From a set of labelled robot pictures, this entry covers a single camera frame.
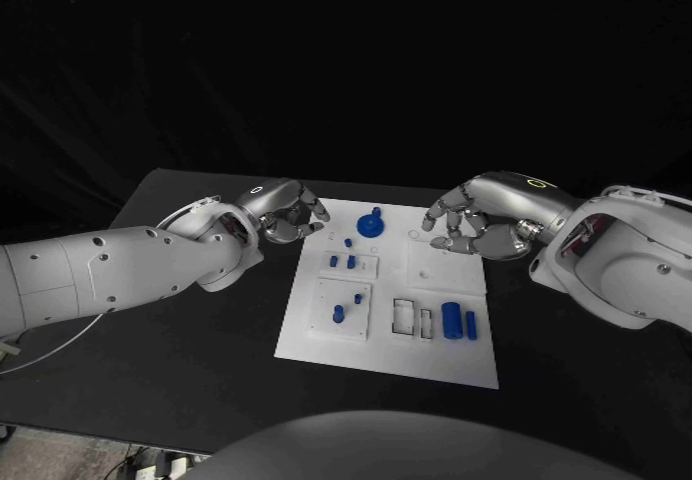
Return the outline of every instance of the raised white platform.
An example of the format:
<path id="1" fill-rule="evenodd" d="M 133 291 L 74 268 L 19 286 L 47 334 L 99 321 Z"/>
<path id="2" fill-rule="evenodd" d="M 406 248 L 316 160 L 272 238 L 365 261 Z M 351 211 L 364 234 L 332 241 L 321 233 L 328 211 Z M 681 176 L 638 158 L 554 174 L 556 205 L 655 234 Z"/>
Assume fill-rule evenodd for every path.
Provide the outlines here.
<path id="1" fill-rule="evenodd" d="M 500 388 L 481 257 L 427 245 L 446 235 L 446 221 L 442 219 L 432 233 L 423 232 L 425 208 L 334 199 L 324 202 L 332 221 L 305 241 L 276 356 Z M 386 231 L 380 237 L 365 238 L 357 221 L 374 207 L 383 209 Z M 466 222 L 462 231 L 474 234 Z M 345 246 L 347 238 L 354 241 L 352 248 Z M 329 266 L 332 255 L 340 257 L 337 267 Z M 354 269 L 347 266 L 350 255 L 357 257 Z M 355 303 L 357 292 L 363 292 L 361 304 Z M 394 330 L 407 333 L 393 332 L 396 300 L 414 302 L 413 335 L 407 334 L 409 307 L 403 302 L 397 302 Z M 463 313 L 476 313 L 476 341 L 466 337 L 466 323 L 465 338 L 445 338 L 446 302 L 458 302 Z M 347 316 L 341 324 L 334 321 L 338 304 Z M 422 310 L 432 312 L 433 339 L 422 337 Z"/>

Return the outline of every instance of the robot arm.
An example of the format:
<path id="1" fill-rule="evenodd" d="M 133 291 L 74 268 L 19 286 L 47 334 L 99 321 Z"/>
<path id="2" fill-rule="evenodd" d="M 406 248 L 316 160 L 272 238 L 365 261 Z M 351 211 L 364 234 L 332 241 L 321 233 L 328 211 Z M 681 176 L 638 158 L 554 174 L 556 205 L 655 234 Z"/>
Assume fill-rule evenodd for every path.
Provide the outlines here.
<path id="1" fill-rule="evenodd" d="M 207 291 L 224 289 L 263 260 L 259 230 L 276 243 L 321 230 L 319 222 L 293 225 L 302 203 L 329 221 L 321 200 L 296 180 L 265 183 L 236 205 L 220 200 L 188 205 L 156 228 L 0 246 L 0 336 L 143 305 L 195 282 Z"/>
<path id="2" fill-rule="evenodd" d="M 423 229 L 448 215 L 449 238 L 432 246 L 492 260 L 520 258 L 546 245 L 531 263 L 534 281 L 567 293 L 605 320 L 644 328 L 657 319 L 692 331 L 692 203 L 629 187 L 589 201 L 543 180 L 491 172 L 449 192 Z M 487 214 L 511 224 L 491 224 Z M 476 230 L 459 231 L 462 215 Z"/>

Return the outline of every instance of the large blue cylinder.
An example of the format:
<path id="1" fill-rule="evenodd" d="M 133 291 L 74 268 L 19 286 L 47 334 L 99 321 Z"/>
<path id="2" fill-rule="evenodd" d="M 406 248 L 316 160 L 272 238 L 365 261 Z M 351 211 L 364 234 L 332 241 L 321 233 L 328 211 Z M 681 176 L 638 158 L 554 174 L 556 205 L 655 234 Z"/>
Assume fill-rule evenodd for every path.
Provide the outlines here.
<path id="1" fill-rule="evenodd" d="M 445 338 L 458 340 L 465 336 L 462 327 L 462 307 L 456 302 L 443 303 L 443 332 Z"/>

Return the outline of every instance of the blue object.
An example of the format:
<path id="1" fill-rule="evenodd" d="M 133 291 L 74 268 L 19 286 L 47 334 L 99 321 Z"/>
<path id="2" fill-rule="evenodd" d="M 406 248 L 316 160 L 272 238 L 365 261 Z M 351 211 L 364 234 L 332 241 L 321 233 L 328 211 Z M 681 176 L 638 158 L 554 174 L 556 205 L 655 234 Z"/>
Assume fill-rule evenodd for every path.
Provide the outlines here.
<path id="1" fill-rule="evenodd" d="M 465 336 L 462 329 L 462 307 L 456 302 L 443 303 L 443 331 L 445 338 L 451 340 L 458 340 Z"/>
<path id="2" fill-rule="evenodd" d="M 479 335 L 476 334 L 476 314 L 466 312 L 466 336 L 469 340 L 476 340 Z"/>
<path id="3" fill-rule="evenodd" d="M 376 238 L 381 235 L 383 231 L 386 230 L 386 222 L 383 221 L 383 210 L 380 207 L 373 209 L 373 213 L 370 215 L 364 215 L 358 219 L 358 233 L 368 238 Z"/>
<path id="4" fill-rule="evenodd" d="M 342 323 L 345 318 L 347 317 L 344 315 L 344 307 L 341 305 L 337 305 L 335 306 L 335 315 L 332 317 L 332 319 L 335 320 L 335 323 Z"/>

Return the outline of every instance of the cable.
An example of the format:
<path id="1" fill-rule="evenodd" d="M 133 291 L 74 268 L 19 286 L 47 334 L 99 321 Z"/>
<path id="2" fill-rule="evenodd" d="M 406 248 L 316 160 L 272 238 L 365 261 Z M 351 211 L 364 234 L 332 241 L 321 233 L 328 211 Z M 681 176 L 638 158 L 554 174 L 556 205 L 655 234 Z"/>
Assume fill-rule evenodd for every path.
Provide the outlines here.
<path id="1" fill-rule="evenodd" d="M 106 474 L 103 480 L 109 480 L 109 477 L 112 476 L 112 473 L 129 462 L 129 460 L 133 461 L 133 463 L 135 463 L 135 460 L 138 459 L 138 455 L 141 453 L 146 452 L 148 450 L 149 450 L 149 447 L 141 447 L 138 449 L 136 454 L 132 457 L 126 457 L 126 459 L 109 470 L 109 473 Z"/>
<path id="2" fill-rule="evenodd" d="M 22 365 L 18 365 L 17 367 L 8 369 L 8 370 L 4 370 L 0 371 L 0 375 L 5 375 L 6 373 L 12 373 L 12 372 L 17 372 L 18 370 L 22 370 L 24 368 L 30 367 L 31 365 L 34 365 L 35 363 L 40 363 L 43 360 L 45 360 L 48 357 L 51 357 L 51 355 L 54 355 L 55 353 L 58 353 L 86 333 L 87 333 L 87 330 L 94 326 L 94 324 L 102 320 L 102 317 L 106 315 L 106 313 L 103 313 L 96 319 L 94 321 L 87 325 L 87 327 L 84 327 L 83 331 L 58 347 L 55 348 L 54 350 L 51 350 L 45 355 L 43 355 L 40 358 L 34 359 L 31 362 L 27 362 L 25 364 Z"/>

